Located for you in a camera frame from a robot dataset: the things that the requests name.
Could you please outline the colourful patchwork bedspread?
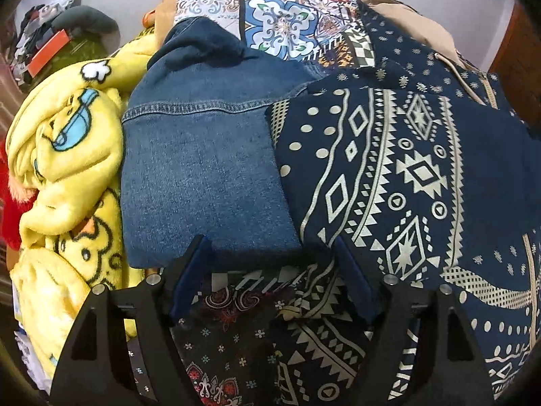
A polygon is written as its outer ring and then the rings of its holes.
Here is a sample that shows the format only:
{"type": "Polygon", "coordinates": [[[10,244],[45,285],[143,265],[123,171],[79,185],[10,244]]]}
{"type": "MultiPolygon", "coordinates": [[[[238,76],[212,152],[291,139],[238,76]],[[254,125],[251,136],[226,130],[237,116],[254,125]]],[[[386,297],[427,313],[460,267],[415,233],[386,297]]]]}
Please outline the colourful patchwork bedspread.
{"type": "MultiPolygon", "coordinates": [[[[315,62],[325,76],[374,65],[353,0],[178,0],[166,38],[197,17],[250,49],[315,62]]],[[[198,404],[334,404],[355,378],[364,340],[339,333],[355,317],[333,248],[302,241],[293,227],[297,251],[247,269],[223,268],[204,235],[187,247],[192,256],[174,282],[171,316],[203,311],[200,332],[174,333],[198,404]]]]}

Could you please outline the clutter clothes pile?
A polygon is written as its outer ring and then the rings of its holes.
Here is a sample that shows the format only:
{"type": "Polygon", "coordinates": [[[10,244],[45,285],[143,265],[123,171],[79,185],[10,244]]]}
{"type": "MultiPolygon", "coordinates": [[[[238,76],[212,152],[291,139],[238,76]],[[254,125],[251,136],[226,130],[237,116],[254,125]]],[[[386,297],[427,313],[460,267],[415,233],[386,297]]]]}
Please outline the clutter clothes pile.
{"type": "Polygon", "coordinates": [[[19,24],[17,42],[10,59],[10,70],[18,84],[28,84],[31,76],[27,71],[30,62],[52,38],[52,22],[68,9],[79,5],[81,0],[51,0],[48,4],[33,5],[19,24]]]}

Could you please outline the green patterned cloth pile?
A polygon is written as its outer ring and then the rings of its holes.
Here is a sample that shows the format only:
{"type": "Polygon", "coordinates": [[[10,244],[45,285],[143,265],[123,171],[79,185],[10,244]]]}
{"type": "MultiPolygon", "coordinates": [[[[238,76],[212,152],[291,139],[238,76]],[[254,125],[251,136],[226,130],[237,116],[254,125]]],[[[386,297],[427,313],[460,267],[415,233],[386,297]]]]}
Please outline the green patterned cloth pile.
{"type": "Polygon", "coordinates": [[[31,78],[30,82],[24,86],[22,91],[29,93],[39,83],[49,77],[49,75],[71,64],[106,58],[107,56],[108,53],[103,46],[101,37],[98,34],[84,31],[63,46],[40,72],[31,78]]]}

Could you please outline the folded blue denim garment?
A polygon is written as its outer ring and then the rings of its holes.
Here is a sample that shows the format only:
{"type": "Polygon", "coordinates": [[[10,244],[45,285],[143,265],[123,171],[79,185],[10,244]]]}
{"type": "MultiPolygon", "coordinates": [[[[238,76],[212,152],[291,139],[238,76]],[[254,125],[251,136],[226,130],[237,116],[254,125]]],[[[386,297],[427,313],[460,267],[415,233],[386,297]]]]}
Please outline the folded blue denim garment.
{"type": "Polygon", "coordinates": [[[122,118],[130,266],[164,267],[197,235],[211,241],[225,269],[297,251],[265,113],[324,76],[315,62],[250,49],[209,18],[177,24],[122,118]]]}

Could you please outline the dark grey pillow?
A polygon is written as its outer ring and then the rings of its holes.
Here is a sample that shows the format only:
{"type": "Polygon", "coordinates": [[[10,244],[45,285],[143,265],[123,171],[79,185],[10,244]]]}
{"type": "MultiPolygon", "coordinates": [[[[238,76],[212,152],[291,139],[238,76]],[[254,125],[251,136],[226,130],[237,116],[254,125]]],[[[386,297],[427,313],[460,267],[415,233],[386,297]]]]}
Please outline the dark grey pillow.
{"type": "Polygon", "coordinates": [[[113,18],[88,5],[77,5],[61,12],[51,22],[55,31],[87,30],[100,35],[106,35],[118,30],[118,24],[113,18]]]}

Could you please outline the navy patterned hooded sweater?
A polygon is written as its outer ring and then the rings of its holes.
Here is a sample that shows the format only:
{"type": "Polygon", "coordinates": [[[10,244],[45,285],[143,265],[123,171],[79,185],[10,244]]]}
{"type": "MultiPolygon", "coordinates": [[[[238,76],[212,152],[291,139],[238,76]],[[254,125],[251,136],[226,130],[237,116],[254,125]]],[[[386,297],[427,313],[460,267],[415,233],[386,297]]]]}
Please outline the navy patterned hooded sweater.
{"type": "Polygon", "coordinates": [[[372,67],[275,103],[269,127],[302,241],[347,274],[447,284],[501,396],[540,338],[540,138],[495,75],[460,70],[367,5],[372,67]]]}

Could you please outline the yellow cartoon fleece blanket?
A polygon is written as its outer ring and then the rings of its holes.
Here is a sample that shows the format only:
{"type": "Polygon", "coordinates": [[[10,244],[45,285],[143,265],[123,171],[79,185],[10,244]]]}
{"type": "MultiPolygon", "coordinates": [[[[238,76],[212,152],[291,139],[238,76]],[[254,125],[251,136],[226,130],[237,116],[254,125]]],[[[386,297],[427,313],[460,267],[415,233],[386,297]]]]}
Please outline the yellow cartoon fleece blanket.
{"type": "Polygon", "coordinates": [[[10,190],[33,198],[10,272],[16,317],[47,377],[91,288],[134,287],[146,274],[129,266],[123,243],[121,118],[156,49],[146,34],[109,57],[54,72],[7,132],[10,190]]]}

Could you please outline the red fleece cloth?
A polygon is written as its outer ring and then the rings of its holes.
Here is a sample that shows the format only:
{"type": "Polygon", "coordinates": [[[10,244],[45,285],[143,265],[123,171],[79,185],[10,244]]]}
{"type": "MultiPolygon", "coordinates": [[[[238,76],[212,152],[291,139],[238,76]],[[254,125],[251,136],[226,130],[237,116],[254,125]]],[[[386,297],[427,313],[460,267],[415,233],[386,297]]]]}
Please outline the red fleece cloth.
{"type": "Polygon", "coordinates": [[[35,189],[21,186],[10,175],[8,158],[5,151],[5,140],[1,140],[1,238],[13,250],[19,250],[21,236],[19,223],[23,213],[27,213],[38,196],[35,189]]]}

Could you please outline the orange box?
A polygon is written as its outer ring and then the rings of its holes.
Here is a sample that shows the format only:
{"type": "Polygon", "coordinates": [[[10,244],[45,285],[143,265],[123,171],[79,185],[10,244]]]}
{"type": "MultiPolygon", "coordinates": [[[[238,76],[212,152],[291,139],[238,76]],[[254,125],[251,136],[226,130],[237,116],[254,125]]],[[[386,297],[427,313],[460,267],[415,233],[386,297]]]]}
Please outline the orange box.
{"type": "Polygon", "coordinates": [[[48,62],[70,42],[71,38],[68,33],[62,29],[56,32],[34,55],[29,65],[27,72],[31,77],[35,77],[48,62]]]}

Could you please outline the brown wooden door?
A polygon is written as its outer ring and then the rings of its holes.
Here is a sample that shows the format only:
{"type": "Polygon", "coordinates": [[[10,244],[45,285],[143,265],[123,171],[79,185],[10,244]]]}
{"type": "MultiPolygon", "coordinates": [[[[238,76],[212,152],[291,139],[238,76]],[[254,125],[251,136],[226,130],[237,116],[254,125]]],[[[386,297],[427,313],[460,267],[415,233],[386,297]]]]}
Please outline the brown wooden door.
{"type": "Polygon", "coordinates": [[[507,100],[521,119],[540,125],[540,33],[520,4],[514,9],[490,67],[507,100]]]}

